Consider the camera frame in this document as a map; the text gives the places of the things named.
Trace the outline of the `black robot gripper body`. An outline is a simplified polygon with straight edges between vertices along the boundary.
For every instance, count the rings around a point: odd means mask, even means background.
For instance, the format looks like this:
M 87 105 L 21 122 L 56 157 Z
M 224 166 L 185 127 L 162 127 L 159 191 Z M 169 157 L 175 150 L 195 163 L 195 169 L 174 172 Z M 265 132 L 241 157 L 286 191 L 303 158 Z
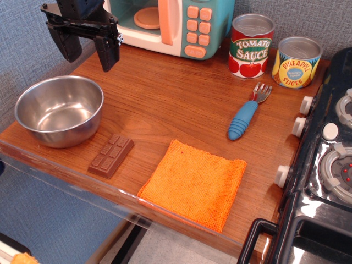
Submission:
M 69 35 L 120 46 L 122 34 L 118 32 L 118 18 L 104 8 L 104 1 L 56 1 L 40 7 L 48 25 Z

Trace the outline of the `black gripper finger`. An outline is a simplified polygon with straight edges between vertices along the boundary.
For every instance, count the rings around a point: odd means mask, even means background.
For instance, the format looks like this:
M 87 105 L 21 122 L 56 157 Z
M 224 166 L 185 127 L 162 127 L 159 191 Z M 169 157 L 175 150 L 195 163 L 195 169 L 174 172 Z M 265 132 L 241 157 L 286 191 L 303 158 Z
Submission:
M 63 26 L 47 24 L 49 33 L 63 57 L 70 63 L 76 61 L 82 54 L 82 46 L 78 36 Z
M 110 71 L 120 59 L 120 36 L 113 38 L 107 36 L 96 36 L 93 41 L 103 71 Z

